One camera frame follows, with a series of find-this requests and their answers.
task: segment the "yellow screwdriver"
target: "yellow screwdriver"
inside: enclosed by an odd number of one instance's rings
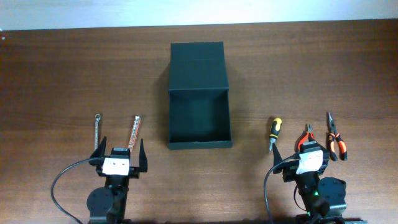
[[[269,152],[272,151],[272,144],[278,139],[278,134],[282,126],[282,119],[275,118],[271,125],[271,134],[269,135]]]

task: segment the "dark green container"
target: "dark green container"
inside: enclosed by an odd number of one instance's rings
[[[232,147],[222,42],[171,45],[169,149]]]

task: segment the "orange and black pliers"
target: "orange and black pliers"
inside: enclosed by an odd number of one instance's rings
[[[312,126],[311,124],[307,125],[307,130],[305,132],[304,137],[298,142],[298,152],[300,152],[300,146],[305,142],[305,140],[309,140],[309,141],[315,141],[315,138],[313,137],[313,133],[312,133]]]
[[[328,137],[328,147],[330,150],[330,158],[333,161],[337,161],[338,158],[335,153],[335,139],[338,143],[338,147],[340,148],[340,159],[345,161],[347,160],[347,147],[346,144],[344,143],[343,139],[341,138],[341,134],[337,133],[336,131],[336,125],[331,117],[331,114],[327,112],[328,115],[328,128],[329,128],[329,137]]]

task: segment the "cable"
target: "cable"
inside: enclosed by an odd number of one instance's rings
[[[290,160],[290,159],[293,159],[293,158],[294,158],[294,155],[293,155],[293,156],[289,156],[288,158],[282,160],[282,162],[280,162],[280,163],[274,165],[274,166],[268,171],[268,173],[267,173],[267,175],[266,175],[266,178],[264,179],[264,198],[265,198],[265,200],[266,200],[266,207],[267,207],[267,213],[268,213],[269,222],[270,222],[271,224],[274,224],[274,221],[272,221],[272,215],[271,215],[271,211],[269,210],[269,205],[268,205],[268,199],[267,199],[267,179],[268,179],[268,177],[269,177],[269,174],[271,174],[272,171],[274,171],[274,169],[278,168],[282,163],[284,163],[284,162],[286,162],[286,161],[288,161],[288,160]]]
[[[56,176],[56,178],[54,179],[54,181],[52,182],[51,185],[51,199],[54,202],[55,206],[57,206],[57,208],[59,208],[59,210],[61,210],[61,212],[65,213],[67,216],[69,216],[70,218],[74,219],[77,223],[79,224],[83,224],[78,218],[74,217],[71,213],[67,212],[65,209],[63,209],[61,207],[61,205],[57,202],[57,200],[54,197],[54,187],[55,187],[55,183],[57,183],[57,180],[62,176],[62,174],[64,174],[66,171],[68,171],[69,169],[71,169],[72,167],[75,167],[77,165],[80,165],[82,163],[85,162],[89,162],[89,161],[93,161],[93,160],[97,160],[98,158],[91,158],[91,159],[85,159],[79,162],[76,162],[70,166],[68,166],[67,168],[65,168],[61,173],[58,174],[58,176]]]
[[[299,204],[296,201],[296,191],[297,191],[298,188],[299,187],[297,187],[297,186],[294,188],[294,193],[293,193],[294,202],[296,203],[296,205],[298,206],[299,209],[301,209],[303,211],[306,211],[306,209],[303,209],[302,207],[300,207]]]

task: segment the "silver wrench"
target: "silver wrench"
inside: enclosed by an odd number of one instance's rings
[[[95,135],[94,135],[94,151],[98,148],[98,125],[100,123],[101,115],[95,115]]]

